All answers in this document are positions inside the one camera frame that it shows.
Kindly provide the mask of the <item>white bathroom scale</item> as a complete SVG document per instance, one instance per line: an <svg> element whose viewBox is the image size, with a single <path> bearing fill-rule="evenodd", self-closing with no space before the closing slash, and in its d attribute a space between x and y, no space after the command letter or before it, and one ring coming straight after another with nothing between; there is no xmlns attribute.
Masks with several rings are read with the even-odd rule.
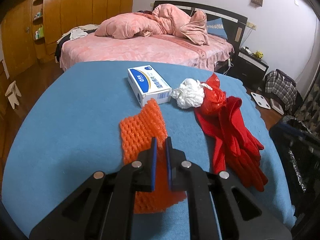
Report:
<svg viewBox="0 0 320 240"><path fill-rule="evenodd" d="M262 95L251 92L251 96L252 96L252 99L255 101L255 103L259 107L264 109L271 109L270 104L266 101L266 99Z"/></svg>

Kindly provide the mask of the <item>clothes pile on bed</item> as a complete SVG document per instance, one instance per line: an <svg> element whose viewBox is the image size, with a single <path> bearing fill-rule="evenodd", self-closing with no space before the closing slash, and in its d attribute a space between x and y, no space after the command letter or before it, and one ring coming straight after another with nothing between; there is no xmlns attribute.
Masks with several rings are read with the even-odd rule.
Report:
<svg viewBox="0 0 320 240"><path fill-rule="evenodd" d="M58 58L61 56L62 46L66 41L76 40L76 39L85 37L88 34L95 32L98 27L99 25L97 24L81 25L81 26L72 28L67 33L64 33L61 36L61 38L56 42L57 46L55 51L55 57Z"/></svg>

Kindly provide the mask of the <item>blue pillow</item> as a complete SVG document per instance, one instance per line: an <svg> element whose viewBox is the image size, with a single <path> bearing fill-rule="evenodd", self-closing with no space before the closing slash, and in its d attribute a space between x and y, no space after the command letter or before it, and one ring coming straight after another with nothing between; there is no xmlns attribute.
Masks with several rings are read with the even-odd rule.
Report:
<svg viewBox="0 0 320 240"><path fill-rule="evenodd" d="M228 40L227 33L225 32L223 26L222 18L207 21L207 33Z"/></svg>

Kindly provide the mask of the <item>red plastic bag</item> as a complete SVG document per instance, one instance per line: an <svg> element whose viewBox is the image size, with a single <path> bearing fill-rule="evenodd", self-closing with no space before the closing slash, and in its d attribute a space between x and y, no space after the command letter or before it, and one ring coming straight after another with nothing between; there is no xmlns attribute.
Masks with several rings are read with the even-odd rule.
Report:
<svg viewBox="0 0 320 240"><path fill-rule="evenodd" d="M216 74L205 82L211 89L204 88L204 99L200 106L200 113L204 116L217 116L226 104L226 93L220 89L220 80Z"/></svg>

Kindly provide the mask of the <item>red knit gloves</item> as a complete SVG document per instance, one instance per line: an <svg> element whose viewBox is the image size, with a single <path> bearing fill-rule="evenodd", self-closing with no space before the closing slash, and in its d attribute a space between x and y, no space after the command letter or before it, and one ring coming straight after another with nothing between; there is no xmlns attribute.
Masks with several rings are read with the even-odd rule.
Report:
<svg viewBox="0 0 320 240"><path fill-rule="evenodd" d="M242 100L233 96L223 104L205 98L194 112L204 134L215 140L212 172L219 174L230 168L244 187L254 187L263 192L268 182L260 169L260 151L264 146L246 128L241 105Z"/></svg>

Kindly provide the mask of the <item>book on floor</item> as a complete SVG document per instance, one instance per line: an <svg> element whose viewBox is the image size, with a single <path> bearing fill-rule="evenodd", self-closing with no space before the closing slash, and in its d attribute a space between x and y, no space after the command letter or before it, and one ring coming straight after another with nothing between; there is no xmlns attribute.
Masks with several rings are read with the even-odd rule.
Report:
<svg viewBox="0 0 320 240"><path fill-rule="evenodd" d="M282 106L274 99L270 99L271 107L278 112L280 115L284 115L284 110Z"/></svg>

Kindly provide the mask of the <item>plaid shirt on chair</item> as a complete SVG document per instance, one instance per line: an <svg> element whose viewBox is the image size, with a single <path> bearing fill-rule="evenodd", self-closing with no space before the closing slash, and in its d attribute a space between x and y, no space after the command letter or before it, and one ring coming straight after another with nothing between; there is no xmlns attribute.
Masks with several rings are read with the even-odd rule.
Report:
<svg viewBox="0 0 320 240"><path fill-rule="evenodd" d="M264 92L279 99L285 111L295 112L302 103L295 81L279 69L270 71L265 76Z"/></svg>

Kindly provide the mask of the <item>wooden wardrobe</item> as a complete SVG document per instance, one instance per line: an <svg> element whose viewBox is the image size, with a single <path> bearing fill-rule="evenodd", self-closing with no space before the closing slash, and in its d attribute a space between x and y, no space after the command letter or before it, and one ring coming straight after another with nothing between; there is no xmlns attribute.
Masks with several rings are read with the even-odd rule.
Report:
<svg viewBox="0 0 320 240"><path fill-rule="evenodd" d="M100 24L131 12L133 0L11 0L1 13L4 67L13 79L54 54L57 40L70 29Z"/></svg>

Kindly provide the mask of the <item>yellow plush toy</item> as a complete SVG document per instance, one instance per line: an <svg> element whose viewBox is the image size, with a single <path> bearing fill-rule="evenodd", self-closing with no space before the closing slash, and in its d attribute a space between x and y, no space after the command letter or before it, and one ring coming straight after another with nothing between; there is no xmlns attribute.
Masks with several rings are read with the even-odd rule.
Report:
<svg viewBox="0 0 320 240"><path fill-rule="evenodd" d="M255 53L253 53L253 56L261 60L264 54L261 51L256 51Z"/></svg>

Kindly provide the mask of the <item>white tissue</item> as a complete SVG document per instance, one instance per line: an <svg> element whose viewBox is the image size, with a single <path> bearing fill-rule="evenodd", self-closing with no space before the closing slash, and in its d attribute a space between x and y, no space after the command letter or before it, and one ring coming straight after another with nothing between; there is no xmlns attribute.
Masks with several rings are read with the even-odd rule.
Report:
<svg viewBox="0 0 320 240"><path fill-rule="evenodd" d="M176 100L181 109L198 108L204 101L204 89L213 90L206 83L186 78L178 88L171 91L170 96Z"/></svg>

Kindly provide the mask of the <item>black nightstand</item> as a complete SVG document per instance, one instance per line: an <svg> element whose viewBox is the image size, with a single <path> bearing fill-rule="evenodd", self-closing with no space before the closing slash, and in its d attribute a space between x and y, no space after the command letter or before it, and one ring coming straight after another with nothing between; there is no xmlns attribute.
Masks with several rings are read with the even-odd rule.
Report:
<svg viewBox="0 0 320 240"><path fill-rule="evenodd" d="M227 75L239 79L246 88L255 92L268 69L269 66L264 60L257 59L244 49L239 49Z"/></svg>

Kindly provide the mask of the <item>bed with pink sheet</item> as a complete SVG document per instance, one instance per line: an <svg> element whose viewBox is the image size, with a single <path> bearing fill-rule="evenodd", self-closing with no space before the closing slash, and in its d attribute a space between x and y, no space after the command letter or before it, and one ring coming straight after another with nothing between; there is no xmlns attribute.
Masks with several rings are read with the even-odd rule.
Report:
<svg viewBox="0 0 320 240"><path fill-rule="evenodd" d="M66 71L79 62L142 61L178 64L213 72L227 61L233 46L223 38L209 35L209 44L198 46L186 38L172 35L136 36L119 40L94 33L63 43L58 62Z"/></svg>

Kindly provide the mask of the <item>alcohol pads box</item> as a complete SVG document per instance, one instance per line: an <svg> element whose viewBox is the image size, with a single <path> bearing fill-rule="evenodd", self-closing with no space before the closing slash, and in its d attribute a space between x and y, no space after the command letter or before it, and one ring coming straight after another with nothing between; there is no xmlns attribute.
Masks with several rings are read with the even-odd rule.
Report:
<svg viewBox="0 0 320 240"><path fill-rule="evenodd" d="M151 99L155 99L158 104L170 101L172 88L151 65L128 68L127 73L128 82L140 107Z"/></svg>

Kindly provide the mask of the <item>dark patterned curtain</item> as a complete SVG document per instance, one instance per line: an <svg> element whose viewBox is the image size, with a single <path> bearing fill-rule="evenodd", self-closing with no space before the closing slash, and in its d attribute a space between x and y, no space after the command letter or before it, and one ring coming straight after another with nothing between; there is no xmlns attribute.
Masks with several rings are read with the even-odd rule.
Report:
<svg viewBox="0 0 320 240"><path fill-rule="evenodd" d="M319 70L312 87L301 107L296 111L295 117L301 121L310 132L319 138L320 130L320 93Z"/></svg>

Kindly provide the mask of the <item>pink duvet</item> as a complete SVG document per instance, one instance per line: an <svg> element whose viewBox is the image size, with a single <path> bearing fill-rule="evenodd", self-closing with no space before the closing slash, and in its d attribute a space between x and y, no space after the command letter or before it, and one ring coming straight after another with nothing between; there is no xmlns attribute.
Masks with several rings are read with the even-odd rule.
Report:
<svg viewBox="0 0 320 240"><path fill-rule="evenodd" d="M196 11L193 16L173 4L160 4L151 14L131 12L104 20L95 31L96 36L111 36L125 40L136 35L172 35L186 38L193 44L209 44L207 16Z"/></svg>

